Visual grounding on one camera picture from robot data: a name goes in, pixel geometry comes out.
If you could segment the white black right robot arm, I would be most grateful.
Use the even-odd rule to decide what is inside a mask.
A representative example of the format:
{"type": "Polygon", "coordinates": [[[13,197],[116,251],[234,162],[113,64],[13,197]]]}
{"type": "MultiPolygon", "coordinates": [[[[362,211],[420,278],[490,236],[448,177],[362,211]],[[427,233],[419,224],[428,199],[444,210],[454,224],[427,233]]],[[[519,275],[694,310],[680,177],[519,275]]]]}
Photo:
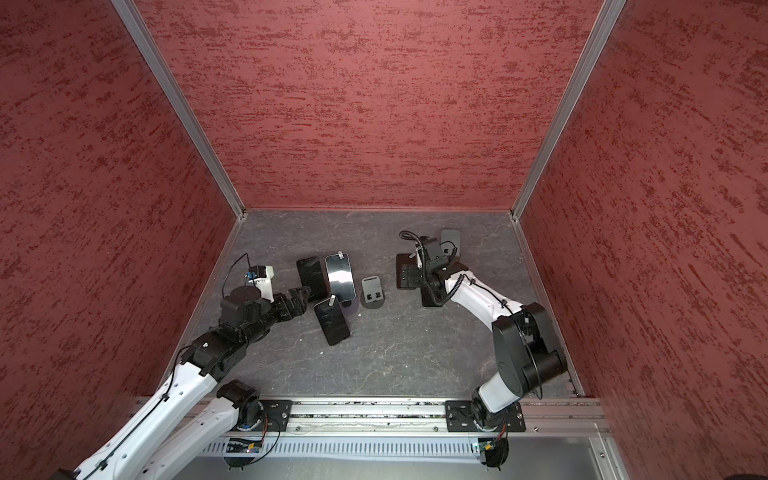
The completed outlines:
{"type": "Polygon", "coordinates": [[[483,429],[501,421],[504,411],[524,397],[543,397],[543,386],[567,369],[561,341],[546,309],[498,293],[446,253],[437,239],[414,240],[416,269],[410,278],[430,306],[453,302],[478,319],[492,335],[496,372],[472,395],[472,416],[483,429]]]}

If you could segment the dark phone with sticker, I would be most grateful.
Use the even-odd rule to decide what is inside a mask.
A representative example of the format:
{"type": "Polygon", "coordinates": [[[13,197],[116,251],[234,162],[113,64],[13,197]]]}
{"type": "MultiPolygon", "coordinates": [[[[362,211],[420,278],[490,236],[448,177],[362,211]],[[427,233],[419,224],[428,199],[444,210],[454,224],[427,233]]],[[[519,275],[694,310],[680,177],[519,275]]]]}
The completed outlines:
{"type": "Polygon", "coordinates": [[[396,288],[413,290],[420,287],[421,267],[415,253],[400,253],[396,256],[396,288]]]}

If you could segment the grey stand wooden base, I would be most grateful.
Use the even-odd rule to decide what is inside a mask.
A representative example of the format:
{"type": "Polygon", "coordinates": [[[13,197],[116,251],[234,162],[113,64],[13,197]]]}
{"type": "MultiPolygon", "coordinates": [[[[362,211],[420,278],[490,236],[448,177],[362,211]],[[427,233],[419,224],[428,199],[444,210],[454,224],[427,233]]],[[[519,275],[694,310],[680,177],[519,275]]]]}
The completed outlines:
{"type": "Polygon", "coordinates": [[[456,229],[443,229],[440,235],[440,247],[446,256],[459,258],[461,255],[461,232],[456,229]]]}

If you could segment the green-edged black phone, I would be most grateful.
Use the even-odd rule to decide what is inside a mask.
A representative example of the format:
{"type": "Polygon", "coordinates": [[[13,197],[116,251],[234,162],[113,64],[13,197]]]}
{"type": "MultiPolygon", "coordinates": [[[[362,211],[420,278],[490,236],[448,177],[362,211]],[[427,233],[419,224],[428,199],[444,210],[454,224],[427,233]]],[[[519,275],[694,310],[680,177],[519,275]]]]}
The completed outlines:
{"type": "Polygon", "coordinates": [[[427,282],[420,286],[422,306],[426,308],[442,307],[446,300],[447,291],[442,281],[427,282]]]}

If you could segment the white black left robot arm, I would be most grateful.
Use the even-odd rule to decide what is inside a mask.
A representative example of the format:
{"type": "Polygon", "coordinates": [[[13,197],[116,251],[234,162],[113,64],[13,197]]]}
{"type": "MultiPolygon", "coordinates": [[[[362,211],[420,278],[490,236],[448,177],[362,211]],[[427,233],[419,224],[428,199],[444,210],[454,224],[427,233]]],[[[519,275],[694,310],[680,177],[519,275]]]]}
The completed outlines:
{"type": "Polygon", "coordinates": [[[257,390],[225,377],[250,345],[272,327],[303,315],[311,290],[263,296],[253,285],[221,301],[218,325],[181,349],[173,371],[156,393],[110,440],[73,470],[55,479],[171,479],[211,442],[235,429],[265,439],[281,431],[257,390]]]}

